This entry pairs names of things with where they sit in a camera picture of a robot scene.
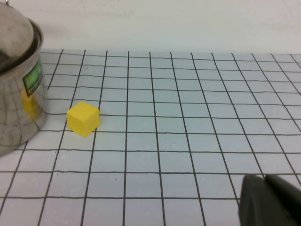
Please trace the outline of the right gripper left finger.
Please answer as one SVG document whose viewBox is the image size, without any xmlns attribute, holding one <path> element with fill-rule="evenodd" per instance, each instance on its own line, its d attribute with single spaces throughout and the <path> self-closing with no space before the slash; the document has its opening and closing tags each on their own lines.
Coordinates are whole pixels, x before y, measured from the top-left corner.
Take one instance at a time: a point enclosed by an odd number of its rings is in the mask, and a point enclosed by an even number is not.
<svg viewBox="0 0 301 226">
<path fill-rule="evenodd" d="M 245 175 L 242 182 L 238 215 L 242 226 L 299 226 L 283 207 L 265 177 Z"/>
</svg>

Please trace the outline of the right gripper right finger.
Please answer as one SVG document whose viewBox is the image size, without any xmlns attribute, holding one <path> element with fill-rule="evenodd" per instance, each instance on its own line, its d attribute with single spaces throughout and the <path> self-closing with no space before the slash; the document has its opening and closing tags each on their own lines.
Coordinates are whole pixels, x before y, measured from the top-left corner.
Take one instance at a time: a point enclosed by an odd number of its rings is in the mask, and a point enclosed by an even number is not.
<svg viewBox="0 0 301 226">
<path fill-rule="evenodd" d="M 301 219 L 301 190 L 277 175 L 266 175 L 265 182 L 292 218 Z"/>
</svg>

